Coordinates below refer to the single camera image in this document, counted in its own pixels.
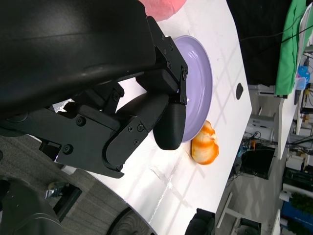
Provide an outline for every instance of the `green cloth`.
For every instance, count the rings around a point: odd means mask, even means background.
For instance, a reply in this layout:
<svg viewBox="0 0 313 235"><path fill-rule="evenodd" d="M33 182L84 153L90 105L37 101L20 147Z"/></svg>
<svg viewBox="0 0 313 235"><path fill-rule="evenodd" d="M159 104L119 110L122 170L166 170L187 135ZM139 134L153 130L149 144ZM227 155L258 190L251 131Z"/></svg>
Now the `green cloth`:
<svg viewBox="0 0 313 235"><path fill-rule="evenodd" d="M299 26L302 16L306 10L306 0L292 0L287 13L282 41L299 33ZM312 11L309 15L308 24L305 28L313 25ZM306 30L303 50L307 45L312 28ZM299 36L295 36L281 44L280 59L277 71L277 80L275 86L276 95L290 94L294 87L294 79L297 71L297 54L298 54Z"/></svg>

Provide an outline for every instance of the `black cable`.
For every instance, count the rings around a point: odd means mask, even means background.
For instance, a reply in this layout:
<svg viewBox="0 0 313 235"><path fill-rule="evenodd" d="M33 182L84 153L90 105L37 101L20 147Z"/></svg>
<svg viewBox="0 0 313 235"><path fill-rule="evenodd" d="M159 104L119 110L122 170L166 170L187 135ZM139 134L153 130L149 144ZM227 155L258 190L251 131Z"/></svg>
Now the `black cable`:
<svg viewBox="0 0 313 235"><path fill-rule="evenodd" d="M304 53L303 53L303 55L306 57L309 57L310 59L313 59L313 57L310 57L309 55L305 55Z"/></svg>
<svg viewBox="0 0 313 235"><path fill-rule="evenodd" d="M306 137L304 137L304 138L302 138L302 139L299 139L299 140L297 140L297 141L295 141L295 142L292 142L292 143L289 143L289 144L298 144L298 142L303 141L303 140L305 140L305 139L307 139L307 138L310 138L310 137L313 137L313 135L306 136Z"/></svg>
<svg viewBox="0 0 313 235"><path fill-rule="evenodd" d="M271 38L271 37L276 37L276 36L278 36L278 35L280 35L280 34L283 34L283 33L286 32L286 31L288 31L289 29L291 29L291 28L294 26L294 24L297 22L297 20L298 20L300 17L302 17L302 16L303 16L303 15L300 14L300 16L298 16L298 17L293 21L292 25L291 25L289 28L285 29L284 31L282 31L282 32L280 32L280 33L275 33L275 34L272 34L272 35L263 35L263 36L251 36L251 37L247 37L247 38L242 38L242 39L239 40L239 42L242 42L242 41L245 41L245 40L249 40L249 39L256 39L256 38Z"/></svg>
<svg viewBox="0 0 313 235"><path fill-rule="evenodd" d="M267 49L264 49L263 51L260 51L259 53L253 55L252 57L249 57L249 58L247 58L247 59L244 59L244 62L255 58L256 56L258 56L258 55L264 53L264 52L267 51L267 50L272 49L273 47L280 46L282 43L284 43L284 42L290 40L291 38L294 38L295 36L298 36L300 33L303 33L304 31L306 31L306 30L308 30L309 28L312 28L312 27L313 27L313 25L307 27L306 29L302 30L301 32L298 32L297 34L295 34L295 35L293 35L293 36L291 36L291 37L289 37L289 38L284 39L284 40L283 40L282 42L280 42L280 43L274 44L274 45L268 47Z"/></svg>

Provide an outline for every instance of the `desk leg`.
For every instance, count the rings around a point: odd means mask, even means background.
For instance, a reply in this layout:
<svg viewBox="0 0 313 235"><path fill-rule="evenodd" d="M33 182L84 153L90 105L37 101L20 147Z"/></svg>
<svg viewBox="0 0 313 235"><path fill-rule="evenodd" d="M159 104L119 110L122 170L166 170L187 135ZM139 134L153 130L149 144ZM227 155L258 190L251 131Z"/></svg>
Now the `desk leg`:
<svg viewBox="0 0 313 235"><path fill-rule="evenodd" d="M231 215L231 216L233 216L233 217L235 217L235 218L237 218L237 219L239 219L239 220L240 220L241 218L250 220L250 219L247 218L245 215L240 214L240 213L238 213L238 212L236 212L236 211L234 211L234 210L228 208L228 205L229 205L229 203L230 203L230 200L231 200L232 196L233 196L233 193L231 192L231 193L229 194L228 199L227 199L227 201L226 201L226 204L225 204L225 206L224 206L222 215L221 215L220 220L219 220L219 222L218 222L218 224L217 224L217 228L220 228L220 226L221 226L221 224L222 224L222 221L223 221L224 216L225 216L226 213L229 214L229 215Z"/></svg>

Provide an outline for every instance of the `white desk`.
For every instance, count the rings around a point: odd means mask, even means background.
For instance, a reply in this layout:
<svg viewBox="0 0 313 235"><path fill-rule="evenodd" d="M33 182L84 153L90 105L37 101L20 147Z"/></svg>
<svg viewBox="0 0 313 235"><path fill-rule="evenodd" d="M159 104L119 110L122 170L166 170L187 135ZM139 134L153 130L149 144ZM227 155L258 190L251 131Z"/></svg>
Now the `white desk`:
<svg viewBox="0 0 313 235"><path fill-rule="evenodd" d="M301 94L299 96L299 101L298 101L298 107L297 107L297 126L296 126L296 135L299 135L300 130L301 130L301 125L303 118L301 117L301 104L302 104L302 99L303 99L303 91L301 91Z"/></svg>
<svg viewBox="0 0 313 235"><path fill-rule="evenodd" d="M277 158L282 159L286 142L289 136L290 127L294 117L297 105L294 105L294 93L288 95L287 99L281 99L278 107L278 146L277 146Z"/></svg>
<svg viewBox="0 0 313 235"><path fill-rule="evenodd" d="M126 161L121 179L93 174L123 198L158 235L183 235L196 212L216 212L239 144L251 114L235 23L226 0L188 0L169 20L159 23L165 35L191 35L210 58L214 93L207 120L214 126L220 154L211 165L198 165L189 156L190 143L176 151L158 148L151 133ZM244 92L236 99L236 87ZM134 81L121 83L120 106L141 94Z"/></svg>
<svg viewBox="0 0 313 235"><path fill-rule="evenodd" d="M280 235L280 210L277 211L271 235Z"/></svg>
<svg viewBox="0 0 313 235"><path fill-rule="evenodd" d="M275 98L272 99L280 99L277 111L275 112L274 117L266 117L266 116L258 116L251 115L249 120L250 124L257 126L267 127L266 129L274 131L274 141L278 142L276 147L275 156L278 159L282 159L284 149L286 146L286 142L289 136L290 127L292 124L292 120L294 117L294 113L297 105L294 105L294 95L295 89L293 89L292 93L288 95L288 98ZM254 134L255 131L260 131L259 127L248 126L246 129L247 132ZM267 136L266 139L273 141L271 135L264 135L261 132L261 136Z"/></svg>

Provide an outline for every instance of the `wire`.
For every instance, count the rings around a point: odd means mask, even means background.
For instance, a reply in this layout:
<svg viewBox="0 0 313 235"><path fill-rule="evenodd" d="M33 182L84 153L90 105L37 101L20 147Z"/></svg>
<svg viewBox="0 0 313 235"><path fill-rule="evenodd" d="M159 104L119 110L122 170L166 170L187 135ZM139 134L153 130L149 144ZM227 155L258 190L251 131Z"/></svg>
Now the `wire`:
<svg viewBox="0 0 313 235"><path fill-rule="evenodd" d="M260 52L258 52L258 53L256 53L256 54L254 54L253 56L251 56L251 57L249 57L249 58L247 58L247 59L244 59L244 62L253 59L254 57L256 57L256 56L258 56L258 55L264 53L265 51L268 51L268 50L272 49L272 48L275 47L275 46L281 45L282 43L284 43L284 42L290 40L291 38L294 38L295 36L298 36L300 33L303 33L304 31L306 31L306 30L308 30L308 29L310 29L310 28L312 28L312 27L313 27L313 25L307 27L306 29L302 30L301 32L298 32L297 34L295 34L295 35L293 35L293 36L291 36L291 37L289 37L289 38L286 38L286 39L282 40L282 42L280 42L280 43L274 44L274 45L272 45L272 46L270 46L270 47L264 49L263 51L260 51Z"/></svg>
<svg viewBox="0 0 313 235"><path fill-rule="evenodd" d="M280 32L280 33L275 33L275 34L272 34L272 35L264 35L264 36L252 36L252 37L247 37L247 38L240 39L239 42L242 42L242 41L245 41L245 40L249 40L249 39L256 39L256 38L271 38L271 37L276 37L276 36L278 36L278 35L280 35L280 34L283 34L283 33L286 32L286 31L288 31L289 29L291 29L291 28L294 26L294 24L297 22L297 20L298 20L300 17L302 17L302 16L303 16L303 15L302 15L302 13L301 13L300 16L298 16L298 17L294 20L294 22L292 23L292 25L291 25L289 28L285 29L284 31L282 31L282 32Z"/></svg>
<svg viewBox="0 0 313 235"><path fill-rule="evenodd" d="M312 72L310 73L310 74L312 74L313 73L313 67L311 65L309 65L309 67L311 67L311 69L312 69Z"/></svg>
<svg viewBox="0 0 313 235"><path fill-rule="evenodd" d="M306 57L309 57L310 59L313 59L313 57L310 57L309 55L305 55L304 53L303 53L303 55Z"/></svg>

